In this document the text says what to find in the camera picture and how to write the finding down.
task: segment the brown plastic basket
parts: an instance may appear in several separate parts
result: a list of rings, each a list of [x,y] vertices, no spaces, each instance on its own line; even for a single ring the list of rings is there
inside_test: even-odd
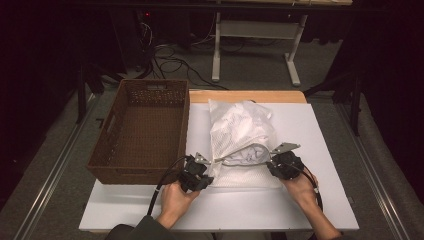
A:
[[[186,80],[122,80],[87,168],[103,184],[157,184],[185,155],[189,108]]]

